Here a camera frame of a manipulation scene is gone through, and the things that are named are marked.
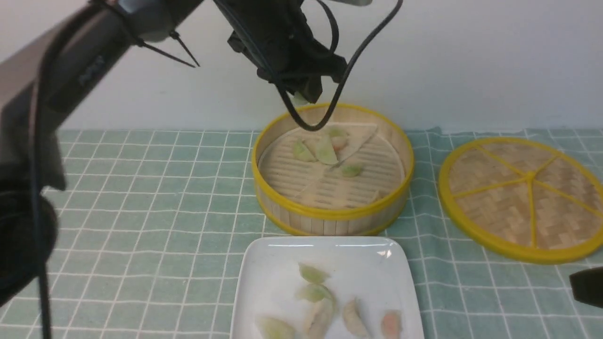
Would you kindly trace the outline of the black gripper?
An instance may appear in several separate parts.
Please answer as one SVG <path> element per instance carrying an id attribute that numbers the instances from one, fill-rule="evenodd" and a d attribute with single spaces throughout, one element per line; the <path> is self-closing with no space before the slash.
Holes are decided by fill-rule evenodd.
<path id="1" fill-rule="evenodd" d="M 329 47 L 315 39 L 301 0 L 218 0 L 217 7 L 233 32 L 228 45 L 256 67 L 257 76 L 316 103 L 322 94 L 323 77 L 340 84 L 348 64 L 335 53 L 340 31 L 332 11 L 326 9 L 334 34 Z"/>

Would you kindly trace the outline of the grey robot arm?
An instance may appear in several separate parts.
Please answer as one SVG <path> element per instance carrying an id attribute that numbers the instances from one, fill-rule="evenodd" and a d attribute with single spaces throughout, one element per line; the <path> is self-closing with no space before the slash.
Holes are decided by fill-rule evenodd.
<path id="1" fill-rule="evenodd" d="M 315 39 L 301 0 L 218 0 L 232 26 L 228 44 L 258 76 L 274 84 L 289 113 L 304 129 L 290 94 L 315 103 L 321 77 L 338 84 L 336 105 L 356 62 L 336 54 L 340 30 L 329 7 L 332 41 Z M 1 304 L 32 280 L 45 279 L 57 240 L 57 215 L 44 187 L 66 189 L 57 129 L 133 46 L 148 48 L 189 67 L 153 43 L 179 40 L 177 28 L 199 0 L 91 0 L 1 64 Z"/>

